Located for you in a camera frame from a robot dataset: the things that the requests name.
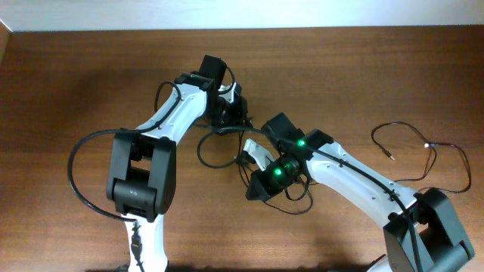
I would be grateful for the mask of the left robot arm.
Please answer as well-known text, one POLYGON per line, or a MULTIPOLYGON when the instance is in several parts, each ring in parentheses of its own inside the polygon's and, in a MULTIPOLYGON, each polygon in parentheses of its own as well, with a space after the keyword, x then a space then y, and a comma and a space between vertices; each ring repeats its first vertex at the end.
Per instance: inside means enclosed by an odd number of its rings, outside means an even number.
POLYGON ((218 134, 249 127, 247 102, 236 82, 222 85, 230 69, 205 56, 199 70, 172 82, 172 93, 136 133, 113 139, 106 195, 126 224, 130 262, 119 271, 164 271, 163 216, 176 188, 176 147, 187 130, 204 118, 218 134))

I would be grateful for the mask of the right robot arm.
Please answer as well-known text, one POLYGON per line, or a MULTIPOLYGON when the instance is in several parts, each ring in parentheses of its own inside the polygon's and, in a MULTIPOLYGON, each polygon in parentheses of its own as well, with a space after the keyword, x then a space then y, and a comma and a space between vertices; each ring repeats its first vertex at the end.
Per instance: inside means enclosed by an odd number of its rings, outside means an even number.
POLYGON ((458 271, 475 255, 447 192, 415 190, 392 181, 349 155, 331 136, 304 133, 283 113, 260 130, 278 151, 247 140, 243 153, 258 165, 246 198, 266 202, 301 176, 334 190, 382 229, 386 253, 370 271, 458 271))

